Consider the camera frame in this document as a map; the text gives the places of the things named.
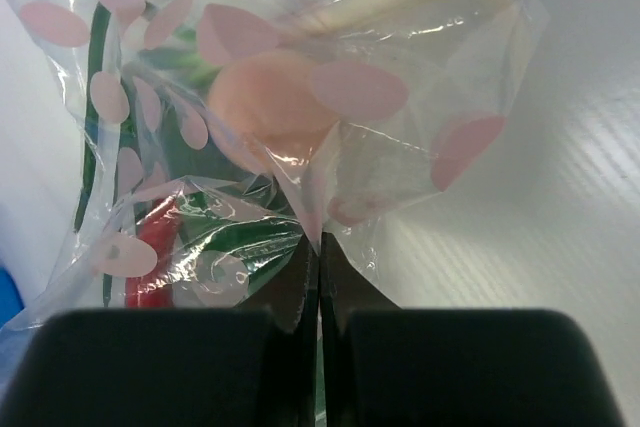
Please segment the clear zip top bag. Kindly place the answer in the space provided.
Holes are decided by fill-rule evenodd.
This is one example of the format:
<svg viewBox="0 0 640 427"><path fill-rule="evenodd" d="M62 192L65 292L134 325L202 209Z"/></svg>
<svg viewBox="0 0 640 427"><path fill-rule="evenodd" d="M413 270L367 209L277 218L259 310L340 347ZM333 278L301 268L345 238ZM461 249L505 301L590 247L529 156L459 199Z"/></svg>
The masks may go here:
<svg viewBox="0 0 640 427"><path fill-rule="evenodd" d="M82 131L73 224L5 335L220 307L300 240L362 239L501 134L537 0L7 0Z"/></svg>

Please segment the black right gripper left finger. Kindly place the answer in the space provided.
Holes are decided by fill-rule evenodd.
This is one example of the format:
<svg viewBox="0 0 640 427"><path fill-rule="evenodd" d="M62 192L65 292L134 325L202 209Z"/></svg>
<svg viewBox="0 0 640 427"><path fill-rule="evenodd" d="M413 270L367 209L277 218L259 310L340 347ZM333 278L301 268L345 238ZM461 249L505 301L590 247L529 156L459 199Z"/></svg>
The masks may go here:
<svg viewBox="0 0 640 427"><path fill-rule="evenodd" d="M5 426L311 426L318 259L233 308L76 310L47 321L1 404Z"/></svg>

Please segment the red fake pepper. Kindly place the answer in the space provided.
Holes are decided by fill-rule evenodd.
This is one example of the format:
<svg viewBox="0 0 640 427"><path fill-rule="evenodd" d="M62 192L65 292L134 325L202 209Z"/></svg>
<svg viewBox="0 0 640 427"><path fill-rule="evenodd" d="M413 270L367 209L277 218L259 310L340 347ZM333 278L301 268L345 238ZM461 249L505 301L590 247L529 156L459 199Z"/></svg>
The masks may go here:
<svg viewBox="0 0 640 427"><path fill-rule="evenodd" d="M173 306L169 268L173 247L181 226L176 196L153 200L136 213L136 238L153 254L142 274L125 281L127 308L169 308Z"/></svg>

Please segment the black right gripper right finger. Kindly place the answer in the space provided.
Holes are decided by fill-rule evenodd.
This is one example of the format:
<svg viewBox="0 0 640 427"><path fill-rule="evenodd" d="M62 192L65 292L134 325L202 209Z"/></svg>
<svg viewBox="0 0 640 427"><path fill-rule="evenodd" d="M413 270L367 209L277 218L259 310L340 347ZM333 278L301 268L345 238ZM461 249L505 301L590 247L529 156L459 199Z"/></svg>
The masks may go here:
<svg viewBox="0 0 640 427"><path fill-rule="evenodd" d="M591 342L548 309L401 308L325 235L319 257L331 426L620 426Z"/></svg>

